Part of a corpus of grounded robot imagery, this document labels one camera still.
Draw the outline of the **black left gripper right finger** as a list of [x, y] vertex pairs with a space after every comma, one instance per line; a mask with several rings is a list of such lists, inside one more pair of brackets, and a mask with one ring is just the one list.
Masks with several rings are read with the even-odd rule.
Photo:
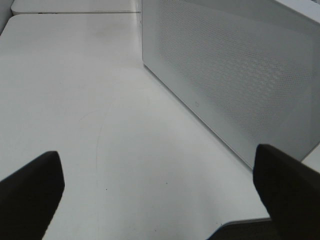
[[259, 144], [253, 183], [283, 240], [320, 238], [320, 174], [281, 150]]

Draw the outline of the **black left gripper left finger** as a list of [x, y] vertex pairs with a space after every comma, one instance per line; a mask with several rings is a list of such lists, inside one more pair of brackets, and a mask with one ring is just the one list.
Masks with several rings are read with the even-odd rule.
[[47, 151], [0, 182], [0, 238], [41, 240], [65, 189], [61, 159]]

